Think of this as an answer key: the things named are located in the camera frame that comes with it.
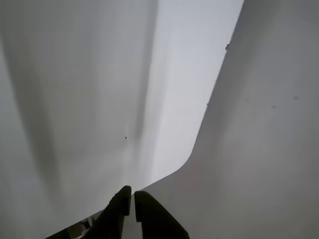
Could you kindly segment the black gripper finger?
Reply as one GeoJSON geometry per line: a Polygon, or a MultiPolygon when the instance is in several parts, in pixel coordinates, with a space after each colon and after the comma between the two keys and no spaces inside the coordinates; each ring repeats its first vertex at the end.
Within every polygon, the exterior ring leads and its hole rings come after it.
{"type": "Polygon", "coordinates": [[[130,186],[124,186],[116,193],[84,238],[121,239],[124,217],[130,214],[131,195],[130,186]]]}
{"type": "Polygon", "coordinates": [[[151,194],[134,193],[136,221],[143,239],[188,239],[188,232],[151,194]]]}

